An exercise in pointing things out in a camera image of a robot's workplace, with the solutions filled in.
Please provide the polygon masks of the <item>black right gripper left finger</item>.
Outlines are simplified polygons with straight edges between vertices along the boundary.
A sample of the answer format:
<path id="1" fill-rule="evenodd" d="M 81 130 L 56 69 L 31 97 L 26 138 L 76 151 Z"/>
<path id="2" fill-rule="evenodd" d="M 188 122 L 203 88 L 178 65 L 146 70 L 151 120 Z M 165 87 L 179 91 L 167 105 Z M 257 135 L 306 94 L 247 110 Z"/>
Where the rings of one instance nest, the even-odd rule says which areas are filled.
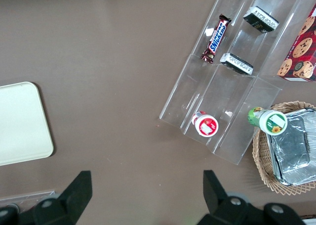
<path id="1" fill-rule="evenodd" d="M 92 198 L 91 171 L 79 175 L 58 197 L 46 197 L 19 216 L 21 225 L 75 225 Z"/>

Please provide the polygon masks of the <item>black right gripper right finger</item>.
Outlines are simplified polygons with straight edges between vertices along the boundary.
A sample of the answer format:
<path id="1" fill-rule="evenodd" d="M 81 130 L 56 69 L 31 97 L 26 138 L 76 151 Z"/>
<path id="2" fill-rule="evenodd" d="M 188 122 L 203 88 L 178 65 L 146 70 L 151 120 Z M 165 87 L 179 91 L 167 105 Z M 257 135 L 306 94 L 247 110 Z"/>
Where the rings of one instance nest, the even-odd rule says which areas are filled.
<path id="1" fill-rule="evenodd" d="M 229 196 L 213 170 L 203 171 L 203 196 L 209 213 L 199 225 L 301 225 L 303 220 L 289 206 L 268 203 L 258 209 L 238 196 Z"/>

